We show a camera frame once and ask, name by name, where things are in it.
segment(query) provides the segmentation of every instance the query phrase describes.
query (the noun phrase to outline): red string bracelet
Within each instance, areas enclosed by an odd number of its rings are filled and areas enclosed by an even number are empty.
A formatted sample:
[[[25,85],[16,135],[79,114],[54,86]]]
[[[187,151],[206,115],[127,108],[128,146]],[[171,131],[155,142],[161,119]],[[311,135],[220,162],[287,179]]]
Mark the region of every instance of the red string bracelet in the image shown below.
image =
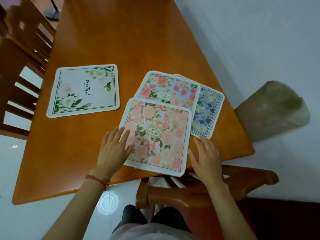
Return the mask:
[[[101,183],[104,186],[105,189],[107,188],[107,186],[109,186],[108,183],[110,182],[110,180],[106,180],[106,179],[101,180],[101,179],[94,177],[93,175],[87,175],[85,178],[98,181],[99,183]]]

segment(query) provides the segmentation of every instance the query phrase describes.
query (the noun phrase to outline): white tile floor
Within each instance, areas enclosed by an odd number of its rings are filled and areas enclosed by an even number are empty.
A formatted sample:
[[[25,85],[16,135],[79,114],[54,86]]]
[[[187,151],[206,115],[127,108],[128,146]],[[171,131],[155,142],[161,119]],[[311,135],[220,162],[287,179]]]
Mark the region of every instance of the white tile floor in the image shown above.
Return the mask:
[[[41,86],[41,81],[30,70],[25,70],[21,76]],[[6,114],[4,122],[26,130],[31,125],[29,120],[10,113]],[[24,140],[0,135],[0,239],[41,239],[74,196],[11,204],[25,146]],[[158,187],[163,185],[159,179],[154,183]],[[110,186],[94,210],[84,239],[108,239],[121,220],[123,208],[128,204],[135,205],[139,184],[140,180],[135,180]]]

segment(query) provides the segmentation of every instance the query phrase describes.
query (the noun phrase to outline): right hand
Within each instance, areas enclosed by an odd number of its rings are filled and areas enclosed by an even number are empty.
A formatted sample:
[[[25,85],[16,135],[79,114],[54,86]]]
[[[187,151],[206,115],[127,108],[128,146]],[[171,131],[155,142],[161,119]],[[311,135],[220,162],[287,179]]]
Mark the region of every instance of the right hand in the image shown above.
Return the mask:
[[[211,141],[202,136],[200,136],[200,140],[194,137],[194,142],[198,148],[199,160],[196,160],[190,149],[188,149],[188,154],[197,176],[207,188],[224,184],[218,149]]]

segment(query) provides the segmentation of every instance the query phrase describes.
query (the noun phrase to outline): blue floral placemat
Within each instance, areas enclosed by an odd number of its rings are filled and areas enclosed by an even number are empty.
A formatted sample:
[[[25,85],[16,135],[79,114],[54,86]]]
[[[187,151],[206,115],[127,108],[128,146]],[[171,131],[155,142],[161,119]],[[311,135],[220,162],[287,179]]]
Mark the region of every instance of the blue floral placemat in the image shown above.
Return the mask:
[[[188,79],[179,74],[174,75]],[[191,135],[195,137],[203,136],[207,139],[211,138],[223,101],[223,93],[201,84],[200,95],[191,126]]]

